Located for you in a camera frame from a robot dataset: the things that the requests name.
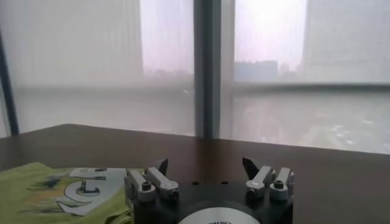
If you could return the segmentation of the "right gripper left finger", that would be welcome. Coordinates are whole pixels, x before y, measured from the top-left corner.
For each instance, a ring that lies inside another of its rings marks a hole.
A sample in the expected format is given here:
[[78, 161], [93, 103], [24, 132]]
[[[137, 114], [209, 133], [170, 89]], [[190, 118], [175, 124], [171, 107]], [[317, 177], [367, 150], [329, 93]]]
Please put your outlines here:
[[169, 159], [161, 159], [156, 166], [140, 169], [127, 169], [124, 177], [124, 192], [130, 202], [152, 203], [158, 198], [167, 201], [179, 199], [179, 184], [170, 180]]

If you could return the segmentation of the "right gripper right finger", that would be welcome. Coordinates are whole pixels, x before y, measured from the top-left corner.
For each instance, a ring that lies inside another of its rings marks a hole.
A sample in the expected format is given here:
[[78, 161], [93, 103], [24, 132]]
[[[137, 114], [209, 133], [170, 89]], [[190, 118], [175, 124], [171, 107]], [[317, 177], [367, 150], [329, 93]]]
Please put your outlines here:
[[245, 182], [247, 200], [263, 198], [266, 191], [275, 201], [287, 201], [294, 196], [295, 173], [290, 168], [282, 167], [276, 172], [271, 166], [260, 167], [246, 157], [242, 158], [242, 165], [248, 176]]

